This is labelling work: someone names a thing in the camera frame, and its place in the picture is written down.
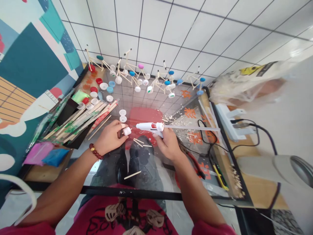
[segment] red bead bracelet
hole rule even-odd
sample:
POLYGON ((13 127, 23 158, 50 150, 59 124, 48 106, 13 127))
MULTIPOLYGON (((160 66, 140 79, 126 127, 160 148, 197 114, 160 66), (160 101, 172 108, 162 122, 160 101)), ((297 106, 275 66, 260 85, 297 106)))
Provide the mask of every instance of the red bead bracelet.
POLYGON ((100 154, 97 152, 97 150, 95 149, 94 144, 91 143, 91 144, 89 145, 89 148, 90 148, 90 150, 92 151, 92 153, 93 153, 98 159, 100 159, 100 160, 103 159, 103 156, 100 155, 100 154))

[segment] pink fabric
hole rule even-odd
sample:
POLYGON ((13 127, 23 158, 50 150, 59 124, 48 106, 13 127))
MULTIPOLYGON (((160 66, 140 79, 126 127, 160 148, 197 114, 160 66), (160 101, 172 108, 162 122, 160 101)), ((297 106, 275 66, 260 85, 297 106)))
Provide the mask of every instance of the pink fabric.
MULTIPOLYGON (((76 214, 74 224, 67 235, 78 234, 177 234, 173 224, 159 205, 151 199, 132 201, 130 198, 94 196, 76 214)), ((40 224, 17 228, 14 226, 0 230, 2 235, 52 235, 51 226, 40 224)), ((234 235, 234 230, 224 224, 212 227, 198 221, 192 235, 234 235)))

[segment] clear plastic bag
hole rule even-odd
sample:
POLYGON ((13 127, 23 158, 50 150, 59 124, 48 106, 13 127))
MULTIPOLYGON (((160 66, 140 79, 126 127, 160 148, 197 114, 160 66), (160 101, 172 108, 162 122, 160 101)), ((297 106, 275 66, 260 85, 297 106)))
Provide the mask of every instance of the clear plastic bag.
POLYGON ((255 99, 272 102, 282 93, 282 87, 294 62, 275 61, 262 66, 252 66, 219 76, 210 91, 210 100, 240 106, 255 99))

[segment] colorful mural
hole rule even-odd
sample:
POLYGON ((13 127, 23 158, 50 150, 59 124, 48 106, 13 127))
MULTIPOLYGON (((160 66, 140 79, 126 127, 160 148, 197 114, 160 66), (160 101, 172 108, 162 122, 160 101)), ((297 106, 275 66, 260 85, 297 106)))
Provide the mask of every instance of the colorful mural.
POLYGON ((82 70, 51 0, 1 4, 0 155, 15 159, 1 173, 17 174, 37 125, 68 94, 82 70))

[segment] painted wall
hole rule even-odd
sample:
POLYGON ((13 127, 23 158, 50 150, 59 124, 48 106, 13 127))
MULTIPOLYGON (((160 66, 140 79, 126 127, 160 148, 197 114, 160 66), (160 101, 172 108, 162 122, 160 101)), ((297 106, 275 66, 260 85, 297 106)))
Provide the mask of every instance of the painted wall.
MULTIPOLYGON (((51 0, 1 3, 0 157, 8 154, 16 161, 1 173, 17 174, 38 123, 67 95, 82 70, 51 0)), ((1 182, 0 192, 7 186, 1 182)))
MULTIPOLYGON (((299 63, 292 71, 279 102, 261 108, 244 106, 245 118, 254 120, 272 135, 279 154, 297 155, 313 165, 313 56, 299 63)), ((273 155, 267 135, 260 131, 258 149, 262 155, 273 155)), ((313 234, 313 191, 282 185, 281 192, 305 234, 313 234)))

